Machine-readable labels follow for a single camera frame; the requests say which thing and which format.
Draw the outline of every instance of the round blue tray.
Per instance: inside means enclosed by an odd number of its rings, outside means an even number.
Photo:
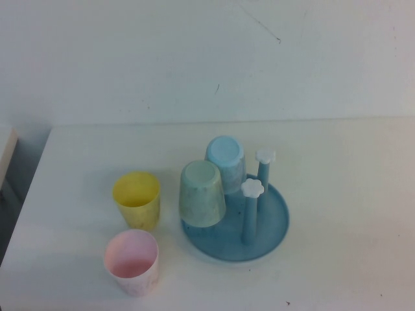
[[[257,179],[251,174],[247,174],[247,177]],[[271,184],[268,185],[264,209],[257,212],[257,234],[252,245],[245,245],[241,241],[245,197],[239,191],[225,195],[225,200],[226,214],[216,225],[199,228],[182,220],[185,234],[200,251],[221,260],[246,261],[266,255],[284,239],[289,226],[288,207]]]

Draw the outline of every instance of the speckled cup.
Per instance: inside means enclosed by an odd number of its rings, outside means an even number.
[[[225,215],[226,205],[219,169],[209,161],[190,162],[180,178],[179,211],[194,227],[210,227]]]
[[[107,245],[104,265],[128,295],[147,295],[158,281],[157,241],[144,230],[119,233]]]

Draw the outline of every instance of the cup rim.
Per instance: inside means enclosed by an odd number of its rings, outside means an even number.
[[[124,204],[119,203],[119,202],[115,199],[115,197],[114,197],[114,189],[115,189],[115,186],[118,184],[118,182],[119,182],[119,181],[121,181],[123,178],[127,177],[128,175],[135,175],[135,174],[142,174],[142,173],[145,173],[145,174],[150,175],[151,177],[153,177],[153,178],[157,181],[158,190],[157,190],[157,193],[154,195],[153,199],[151,199],[148,203],[146,203],[146,204],[144,204],[144,205],[140,205],[140,206],[127,206],[127,205],[124,205]],[[146,206],[148,206],[149,204],[151,204],[151,203],[153,203],[154,201],[156,201],[156,200],[157,200],[157,198],[158,198],[158,197],[159,197],[159,195],[160,195],[160,192],[161,192],[161,185],[160,185],[160,180],[158,180],[157,176],[155,176],[154,174],[152,174],[152,173],[150,173],[150,172],[147,172],[147,171],[145,171],[145,170],[133,170],[133,171],[131,171],[131,172],[129,172],[129,173],[126,173],[126,174],[124,174],[124,175],[120,176],[120,177],[119,177],[119,178],[115,181],[115,183],[114,183],[114,185],[113,185],[113,187],[112,187],[112,199],[114,200],[114,202],[115,202],[116,204],[118,204],[118,205],[120,205],[120,206],[122,206],[122,207],[130,208],[130,209],[137,209],[137,208],[140,208],[140,207],[146,207]]]
[[[131,232],[131,231],[139,231],[140,233],[144,233],[144,234],[146,234],[146,235],[148,235],[148,236],[150,237],[150,239],[151,239],[151,240],[155,243],[155,245],[156,245],[156,258],[154,259],[154,261],[153,261],[153,263],[151,264],[151,266],[150,266],[150,267],[148,267],[148,269],[147,269],[147,270],[145,270],[142,274],[136,275],[135,277],[119,277],[118,275],[115,275],[114,273],[112,273],[112,272],[110,271],[110,269],[108,269],[108,267],[106,266],[106,263],[105,263],[106,254],[107,254],[107,251],[108,251],[108,248],[109,248],[109,246],[110,246],[111,242],[113,242],[113,241],[114,241],[117,237],[119,237],[119,236],[121,236],[121,235],[125,235],[125,234],[127,234],[128,232]],[[154,267],[154,265],[155,265],[155,264],[157,263],[157,261],[158,261],[158,255],[159,255],[158,243],[157,243],[156,238],[154,238],[154,236],[153,236],[151,233],[149,233],[148,231],[145,231],[145,230],[141,230],[141,229],[129,229],[129,230],[125,230],[125,231],[122,231],[122,232],[120,232],[120,233],[116,234],[115,236],[113,236],[113,237],[111,238],[111,240],[109,240],[109,241],[108,241],[108,243],[107,243],[107,245],[106,245],[106,247],[105,247],[104,258],[102,259],[102,261],[103,261],[103,263],[104,263],[105,270],[106,270],[106,271],[107,271],[110,275],[112,275],[112,276],[113,276],[113,277],[115,277],[116,279],[130,280],[130,279],[142,278],[142,277],[147,276],[148,274],[150,274],[150,272],[151,272],[151,268],[153,268],[153,267]]]
[[[186,170],[189,168],[189,166],[197,162],[205,163],[206,165],[209,165],[214,170],[214,176],[210,180],[204,181],[204,182],[196,182],[196,181],[190,180],[186,176]],[[180,173],[180,183],[185,183],[188,187],[191,187],[191,188],[209,187],[209,186],[214,185],[218,181],[221,181],[220,170],[214,163],[210,161],[206,161],[206,160],[191,161],[188,164],[186,164],[186,166],[183,167],[182,172]]]

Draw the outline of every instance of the cup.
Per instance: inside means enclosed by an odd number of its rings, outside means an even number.
[[[148,172],[131,172],[117,180],[112,196],[127,224],[151,230],[160,218],[160,183]]]
[[[147,295],[158,281],[157,241],[144,230],[119,233],[106,247],[104,265],[128,295]]]
[[[190,162],[180,177],[179,211],[194,227],[217,224],[226,212],[219,169],[208,161]]]
[[[205,160],[220,171],[225,194],[240,191],[246,181],[245,155],[242,144],[232,136],[218,136],[206,148]]]

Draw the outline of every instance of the upside-down cup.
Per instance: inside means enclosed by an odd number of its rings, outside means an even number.
[[[210,227],[225,216],[226,205],[219,169],[209,161],[193,161],[180,176],[179,212],[194,227]]]
[[[240,191],[246,180],[245,155],[242,144],[232,136],[218,136],[206,148],[205,160],[220,171],[225,194]]]

